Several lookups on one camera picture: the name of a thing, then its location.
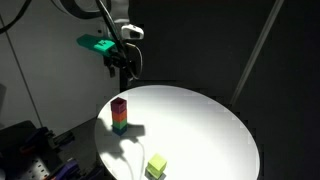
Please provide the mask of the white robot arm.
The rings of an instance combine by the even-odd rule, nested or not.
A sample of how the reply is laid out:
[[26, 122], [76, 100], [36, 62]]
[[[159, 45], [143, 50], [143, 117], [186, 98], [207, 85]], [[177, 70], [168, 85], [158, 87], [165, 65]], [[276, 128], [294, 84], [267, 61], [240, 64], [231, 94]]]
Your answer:
[[100, 54], [105, 65], [109, 68], [111, 77], [115, 75], [114, 68], [117, 67], [125, 73], [128, 79], [133, 78], [134, 73], [130, 66], [125, 40], [112, 18], [111, 12], [103, 0], [92, 1], [96, 5], [95, 10], [83, 9], [76, 0], [51, 0], [60, 11], [74, 18], [80, 20], [101, 18], [106, 27], [106, 34], [102, 36], [84, 34], [77, 39], [78, 45]]

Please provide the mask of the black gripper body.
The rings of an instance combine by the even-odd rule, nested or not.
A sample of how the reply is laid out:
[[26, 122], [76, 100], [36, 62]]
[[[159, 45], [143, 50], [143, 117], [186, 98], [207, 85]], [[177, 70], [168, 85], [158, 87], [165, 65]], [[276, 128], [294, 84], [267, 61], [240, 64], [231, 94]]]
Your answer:
[[119, 69], [128, 69], [129, 62], [123, 53], [118, 51], [109, 51], [103, 55], [104, 65], [108, 68], [115, 66]]

